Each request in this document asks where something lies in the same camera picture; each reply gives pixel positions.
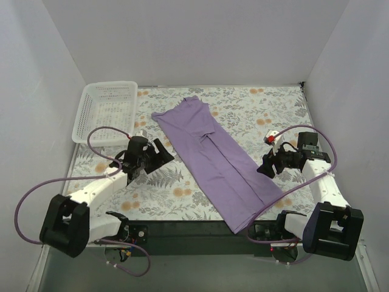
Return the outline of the white plastic basket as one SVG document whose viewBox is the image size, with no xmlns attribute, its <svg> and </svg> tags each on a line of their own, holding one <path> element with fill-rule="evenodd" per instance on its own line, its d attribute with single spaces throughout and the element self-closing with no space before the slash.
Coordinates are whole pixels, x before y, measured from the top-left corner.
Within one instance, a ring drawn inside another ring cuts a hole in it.
<svg viewBox="0 0 389 292">
<path fill-rule="evenodd" d="M 137 90 L 138 85 L 133 81 L 86 85 L 76 113 L 72 140 L 76 144 L 86 144 L 88 134 L 95 128 L 102 127 L 91 136 L 93 146 L 125 145 L 128 138 L 108 127 L 132 135 L 138 110 Z"/>
</svg>

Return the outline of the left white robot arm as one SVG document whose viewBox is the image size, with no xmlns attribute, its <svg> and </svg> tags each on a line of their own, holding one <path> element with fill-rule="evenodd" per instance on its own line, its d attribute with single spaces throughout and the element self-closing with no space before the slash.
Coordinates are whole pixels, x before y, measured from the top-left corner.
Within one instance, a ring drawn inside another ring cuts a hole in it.
<svg viewBox="0 0 389 292">
<path fill-rule="evenodd" d="M 41 242 L 72 258 L 80 255 L 89 243 L 101 239 L 118 244 L 130 242 L 134 229 L 127 217 L 115 211 L 96 217 L 94 212 L 141 172 L 150 174 L 173 159 L 159 139 L 149 141 L 133 136 L 101 179 L 69 196 L 56 195 L 51 199 L 40 231 Z"/>
</svg>

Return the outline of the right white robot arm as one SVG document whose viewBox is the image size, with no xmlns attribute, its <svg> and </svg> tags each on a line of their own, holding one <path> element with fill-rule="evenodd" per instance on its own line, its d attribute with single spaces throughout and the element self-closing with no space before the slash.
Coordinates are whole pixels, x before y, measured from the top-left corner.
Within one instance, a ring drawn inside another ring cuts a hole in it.
<svg viewBox="0 0 389 292">
<path fill-rule="evenodd" d="M 308 182 L 314 199 L 313 211 L 302 214 L 284 210 L 277 219 L 257 222 L 249 235 L 266 244 L 279 244 L 282 261 L 297 259 L 297 245 L 308 254 L 350 261 L 355 255 L 364 216 L 344 199 L 332 173 L 332 157 L 318 145 L 318 134 L 300 132 L 297 146 L 286 150 L 282 134 L 269 131 L 264 141 L 272 148 L 263 156 L 258 172 L 270 178 L 284 169 L 296 169 Z"/>
</svg>

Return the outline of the purple t shirt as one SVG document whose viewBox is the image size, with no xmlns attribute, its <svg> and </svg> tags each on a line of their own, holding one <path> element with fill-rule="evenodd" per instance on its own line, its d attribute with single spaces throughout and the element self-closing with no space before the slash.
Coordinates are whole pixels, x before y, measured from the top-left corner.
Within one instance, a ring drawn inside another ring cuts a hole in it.
<svg viewBox="0 0 389 292">
<path fill-rule="evenodd" d="M 163 113 L 152 113 L 176 153 L 233 233 L 279 200 L 282 190 L 220 126 L 196 96 Z"/>
</svg>

